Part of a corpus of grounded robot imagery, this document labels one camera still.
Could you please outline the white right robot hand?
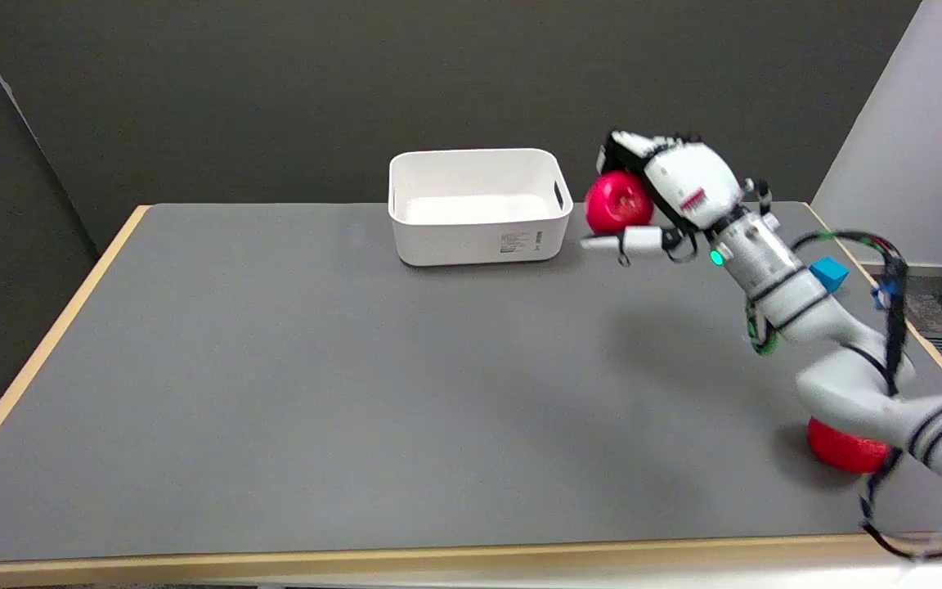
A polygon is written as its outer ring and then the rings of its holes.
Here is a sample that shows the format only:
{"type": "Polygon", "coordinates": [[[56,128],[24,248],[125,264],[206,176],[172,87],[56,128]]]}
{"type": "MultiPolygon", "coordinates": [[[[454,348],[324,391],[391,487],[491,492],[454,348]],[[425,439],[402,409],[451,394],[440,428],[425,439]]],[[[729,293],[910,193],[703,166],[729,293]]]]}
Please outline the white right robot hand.
{"type": "Polygon", "coordinates": [[[628,172],[667,225],[631,225],[604,235],[584,237],[584,250],[609,251],[629,266],[635,256],[665,254],[688,263],[699,253],[698,236],[713,240],[744,217],[743,186],[723,158],[699,139],[643,137],[612,130],[599,147],[599,173],[628,172]]]}

